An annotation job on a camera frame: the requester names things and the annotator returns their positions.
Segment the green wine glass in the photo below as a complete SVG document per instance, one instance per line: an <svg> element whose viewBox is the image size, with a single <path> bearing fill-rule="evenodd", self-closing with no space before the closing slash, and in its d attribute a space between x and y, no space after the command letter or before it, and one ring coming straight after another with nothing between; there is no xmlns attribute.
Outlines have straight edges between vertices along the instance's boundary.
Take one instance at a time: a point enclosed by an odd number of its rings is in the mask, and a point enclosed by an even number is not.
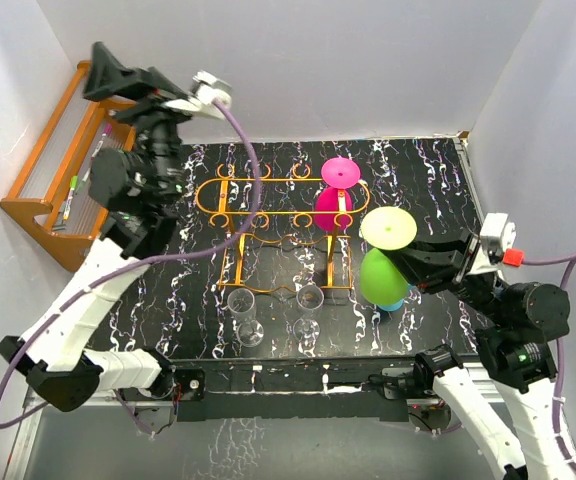
<svg viewBox="0 0 576 480"><path fill-rule="evenodd" d="M375 208L362 219L360 234L370 246L360 267L359 287L364 299L377 306L406 297L410 284L385 252L403 249L415 239L417 224L413 216L395 206Z"/></svg>

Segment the pink wine glass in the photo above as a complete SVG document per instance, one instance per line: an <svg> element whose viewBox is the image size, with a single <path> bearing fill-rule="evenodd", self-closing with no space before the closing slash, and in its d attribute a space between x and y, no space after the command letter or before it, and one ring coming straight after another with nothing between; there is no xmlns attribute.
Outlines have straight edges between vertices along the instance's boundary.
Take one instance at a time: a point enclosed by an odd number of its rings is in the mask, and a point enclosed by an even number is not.
<svg viewBox="0 0 576 480"><path fill-rule="evenodd" d="M325 232L332 233L336 227L345 229L350 217L340 215L338 224L335 216L339 213L340 200L345 201L347 211L353 209L348 190L359 183L361 176L357 163L346 157L328 159L321 168L321 178L326 184L315 202L315 224Z"/></svg>

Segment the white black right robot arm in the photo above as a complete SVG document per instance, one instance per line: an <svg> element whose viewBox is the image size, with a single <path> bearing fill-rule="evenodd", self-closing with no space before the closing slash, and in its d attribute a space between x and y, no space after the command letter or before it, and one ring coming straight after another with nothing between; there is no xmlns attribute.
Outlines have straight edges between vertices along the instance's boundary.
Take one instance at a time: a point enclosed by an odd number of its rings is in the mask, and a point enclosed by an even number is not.
<svg viewBox="0 0 576 480"><path fill-rule="evenodd" d="M553 284L507 283L500 268L520 265L520 252L475 234L414 241L385 255L421 292L449 291L491 321L475 332L477 353L513 425L497 416L446 344L416 354L415 388L449 405L496 478L576 479L576 459L562 451L558 370L549 347L569 332L568 294Z"/></svg>

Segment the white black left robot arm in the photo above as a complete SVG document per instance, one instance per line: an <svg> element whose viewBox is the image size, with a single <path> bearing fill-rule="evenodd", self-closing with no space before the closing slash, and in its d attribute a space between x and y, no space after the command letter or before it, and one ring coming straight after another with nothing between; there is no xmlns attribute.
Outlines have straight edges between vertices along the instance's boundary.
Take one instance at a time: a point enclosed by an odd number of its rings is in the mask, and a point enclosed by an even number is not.
<svg viewBox="0 0 576 480"><path fill-rule="evenodd" d="M135 143L127 150L103 147L92 160L88 194L108 212L98 238L44 316L23 335L0 341L10 371L62 412L108 390L136 388L162 399L175 383L169 361L152 348L94 351L87 344L176 229L171 206L183 187L177 126L191 117L168 104L187 95L157 69L128 68L96 42L83 96L133 101L115 119L134 128Z"/></svg>

